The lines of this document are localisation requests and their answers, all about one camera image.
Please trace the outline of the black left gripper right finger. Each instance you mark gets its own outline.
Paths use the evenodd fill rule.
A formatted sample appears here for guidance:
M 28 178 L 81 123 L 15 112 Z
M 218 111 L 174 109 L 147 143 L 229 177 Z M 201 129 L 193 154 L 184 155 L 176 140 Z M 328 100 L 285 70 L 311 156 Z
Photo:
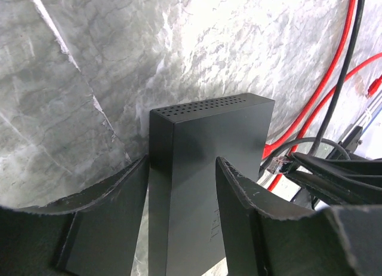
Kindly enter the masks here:
M 215 163 L 230 275 L 380 275 L 381 204 L 314 211 Z

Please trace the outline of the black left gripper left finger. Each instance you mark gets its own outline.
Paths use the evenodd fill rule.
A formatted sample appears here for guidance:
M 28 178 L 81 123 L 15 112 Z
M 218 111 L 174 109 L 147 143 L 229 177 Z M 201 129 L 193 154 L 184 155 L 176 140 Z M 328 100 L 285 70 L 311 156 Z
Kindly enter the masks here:
M 130 275 L 149 159 L 45 206 L 1 208 L 2 275 Z

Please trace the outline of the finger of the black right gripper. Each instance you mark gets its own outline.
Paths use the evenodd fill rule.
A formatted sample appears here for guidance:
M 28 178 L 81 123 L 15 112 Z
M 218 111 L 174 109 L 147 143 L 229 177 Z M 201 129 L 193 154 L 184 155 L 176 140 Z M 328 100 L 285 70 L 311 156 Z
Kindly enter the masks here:
M 329 205 L 381 204 L 381 168 L 347 168 L 325 176 L 297 170 L 285 176 Z
M 350 160 L 328 160 L 302 153 L 293 153 L 291 159 L 314 173 L 381 176 L 381 160 L 368 160 L 352 155 Z

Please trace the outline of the black network switch box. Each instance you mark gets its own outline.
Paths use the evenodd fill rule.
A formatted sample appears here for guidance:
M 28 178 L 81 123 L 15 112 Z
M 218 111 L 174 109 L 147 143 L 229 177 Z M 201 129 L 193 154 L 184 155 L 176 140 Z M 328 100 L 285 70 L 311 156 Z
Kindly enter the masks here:
M 150 112 L 150 275 L 202 275 L 224 259 L 215 160 L 257 179 L 274 105 L 244 93 Z

